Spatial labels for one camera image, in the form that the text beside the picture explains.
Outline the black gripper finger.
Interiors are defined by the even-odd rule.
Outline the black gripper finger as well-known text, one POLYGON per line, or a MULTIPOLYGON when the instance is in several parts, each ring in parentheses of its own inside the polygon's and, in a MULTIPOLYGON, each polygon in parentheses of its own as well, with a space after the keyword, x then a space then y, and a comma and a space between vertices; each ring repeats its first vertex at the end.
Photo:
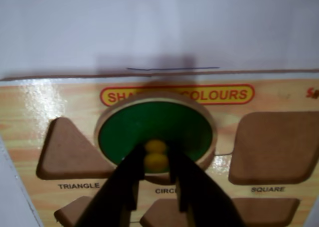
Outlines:
POLYGON ((139 144, 124 157, 93 197, 77 227, 128 227, 137 209, 139 181, 145 178, 145 149, 139 144))
POLYGON ((169 175, 189 227, 244 227, 231 198, 193 160, 169 149, 169 175))

